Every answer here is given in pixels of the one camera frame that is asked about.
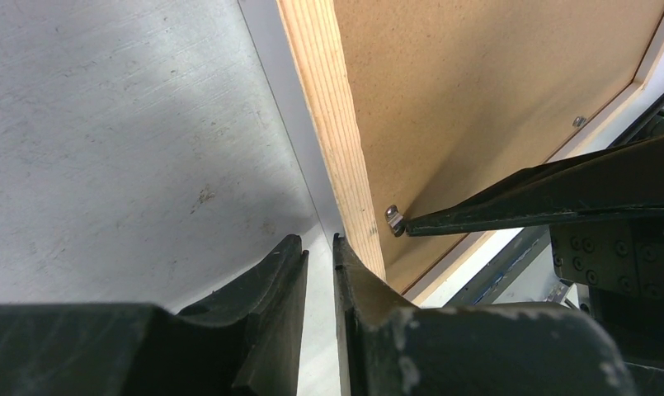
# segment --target bolt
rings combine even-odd
[[[397,206],[396,205],[391,205],[385,210],[385,218],[390,219],[393,216],[395,216],[397,214],[397,212],[398,212]]]
[[[574,269],[577,271],[581,271],[582,269],[584,269],[584,263],[579,257],[574,257],[572,259],[572,265],[574,266]]]
[[[582,241],[582,246],[584,247],[584,251],[587,253],[593,253],[594,252],[594,243],[591,241],[589,238],[584,238]]]
[[[662,292],[657,286],[651,283],[645,286],[645,295],[651,299],[660,299],[662,297]]]
[[[643,245],[643,247],[641,247],[640,250],[642,251],[643,258],[645,259],[646,262],[654,262],[655,260],[657,260],[657,254],[655,253],[654,249],[652,249],[652,246]]]
[[[599,276],[596,274],[596,272],[589,270],[586,272],[586,281],[589,283],[589,285],[596,285],[599,283]]]
[[[621,257],[628,256],[628,246],[623,241],[616,241],[615,251]]]
[[[572,126],[575,126],[579,128],[580,126],[584,125],[586,123],[586,117],[584,116],[578,116],[577,118],[574,119],[572,122]]]
[[[630,279],[627,276],[621,276],[618,279],[618,284],[620,285],[620,289],[626,294],[633,291],[633,286],[630,284]]]
[[[580,241],[577,237],[572,237],[570,239],[570,246],[572,246],[572,249],[574,250],[579,250],[582,248],[582,241]]]

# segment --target dark stain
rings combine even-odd
[[[215,198],[217,194],[215,191],[212,191],[210,189],[210,184],[206,184],[205,187],[203,187],[203,190],[200,190],[200,194],[198,195],[198,202],[196,202],[193,207],[191,207],[191,214],[195,212],[196,209],[198,209],[199,206],[203,205],[205,202],[212,200]]]
[[[261,227],[259,229],[266,235],[273,235],[275,234],[275,224],[271,222],[271,219],[265,218],[263,224],[261,224]]]

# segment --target hex bolt head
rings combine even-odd
[[[633,291],[633,285],[630,283],[630,279],[627,276],[621,276],[620,279],[618,279],[618,284],[620,289],[626,294]]]
[[[615,251],[617,255],[626,257],[628,256],[628,245],[626,245],[623,241],[616,241]]]
[[[577,271],[581,271],[584,269],[584,262],[580,257],[574,257],[572,259],[572,265],[574,266],[574,269]]]
[[[584,247],[584,251],[587,253],[593,253],[594,252],[594,243],[591,241],[589,238],[584,238],[582,240],[582,246]]]
[[[570,246],[572,246],[573,250],[579,250],[582,248],[582,241],[577,237],[572,237],[570,238]]]
[[[599,283],[599,276],[596,272],[589,270],[586,272],[586,282],[589,283],[589,285],[596,285]]]

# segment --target particleboard panel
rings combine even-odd
[[[337,0],[335,10],[387,280],[404,290],[460,236],[394,238],[384,210],[444,209],[544,162],[576,116],[631,83],[664,0]]]

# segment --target wood grain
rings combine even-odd
[[[278,6],[346,237],[361,261],[384,279],[378,226],[334,5],[331,0],[279,0]]]
[[[549,158],[626,88],[664,0],[338,0],[336,16],[389,284],[406,289],[460,236],[394,238]]]

